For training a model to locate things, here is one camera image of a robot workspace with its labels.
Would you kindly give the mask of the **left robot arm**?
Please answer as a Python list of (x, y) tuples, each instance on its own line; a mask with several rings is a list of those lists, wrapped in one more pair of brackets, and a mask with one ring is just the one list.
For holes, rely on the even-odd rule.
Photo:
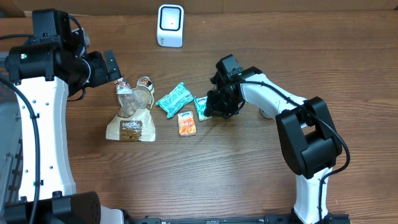
[(124, 213), (102, 206), (95, 192), (78, 193), (67, 149), (68, 98), (121, 77), (112, 51), (88, 52), (77, 20), (66, 12), (32, 13), (27, 45), (10, 49), (5, 68), (22, 123), (19, 202), (4, 209), (6, 223), (123, 223)]

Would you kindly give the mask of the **teal tissue pack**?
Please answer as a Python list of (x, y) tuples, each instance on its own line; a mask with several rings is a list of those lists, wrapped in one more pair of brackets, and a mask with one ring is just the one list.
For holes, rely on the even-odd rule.
[(191, 103), (195, 97), (188, 90), (184, 82), (180, 82), (169, 94), (166, 94), (155, 104), (161, 107), (166, 113), (167, 118), (173, 118), (185, 105)]

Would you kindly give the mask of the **brown white snack bag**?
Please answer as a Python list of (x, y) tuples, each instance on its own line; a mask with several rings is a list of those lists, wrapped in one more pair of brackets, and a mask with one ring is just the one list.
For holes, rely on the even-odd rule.
[(141, 77), (134, 88), (124, 78), (114, 83), (120, 110), (107, 125), (106, 139), (154, 142), (155, 125), (150, 112), (155, 89), (150, 78)]

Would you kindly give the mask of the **small teal white box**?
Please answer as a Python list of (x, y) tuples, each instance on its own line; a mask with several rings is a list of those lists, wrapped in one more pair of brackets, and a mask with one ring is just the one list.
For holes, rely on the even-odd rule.
[(211, 119), (211, 116), (205, 116), (206, 102), (207, 102), (207, 96), (194, 99), (194, 104), (196, 107), (199, 121), (205, 121)]

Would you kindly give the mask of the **green lid jar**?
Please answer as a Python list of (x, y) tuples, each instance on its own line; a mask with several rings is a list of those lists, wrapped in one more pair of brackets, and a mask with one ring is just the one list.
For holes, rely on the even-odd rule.
[(273, 119), (271, 116), (269, 116), (264, 110), (259, 109), (259, 111), (261, 112), (261, 114), (263, 115), (263, 117), (267, 118), (267, 119)]

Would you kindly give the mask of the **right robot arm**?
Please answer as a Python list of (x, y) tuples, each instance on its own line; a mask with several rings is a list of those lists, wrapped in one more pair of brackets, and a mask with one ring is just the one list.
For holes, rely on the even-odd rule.
[(260, 69), (241, 67), (233, 55), (220, 59), (210, 81), (215, 89), (207, 93), (205, 116), (228, 119), (252, 104), (276, 122), (282, 155), (296, 175), (296, 200), (291, 214), (267, 215), (264, 223), (348, 223), (347, 215), (326, 207), (328, 178), (343, 150), (326, 103), (287, 92)]

